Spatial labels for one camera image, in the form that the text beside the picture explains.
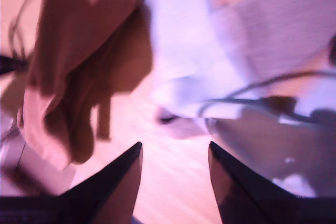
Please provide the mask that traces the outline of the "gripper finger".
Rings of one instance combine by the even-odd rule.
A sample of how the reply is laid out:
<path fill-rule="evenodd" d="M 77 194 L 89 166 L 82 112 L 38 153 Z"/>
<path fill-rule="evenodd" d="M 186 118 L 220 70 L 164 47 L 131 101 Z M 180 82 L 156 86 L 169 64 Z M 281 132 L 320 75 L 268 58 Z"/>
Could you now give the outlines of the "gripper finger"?
<path fill-rule="evenodd" d="M 142 143 L 62 194 L 70 217 L 64 223 L 136 223 L 135 202 L 141 182 Z"/>
<path fill-rule="evenodd" d="M 215 142 L 209 173 L 222 223 L 316 223 L 309 201 L 252 171 Z"/>
<path fill-rule="evenodd" d="M 1 73 L 23 71 L 25 69 L 27 69 L 26 61 L 10 58 L 7 56 L 1 56 Z"/>

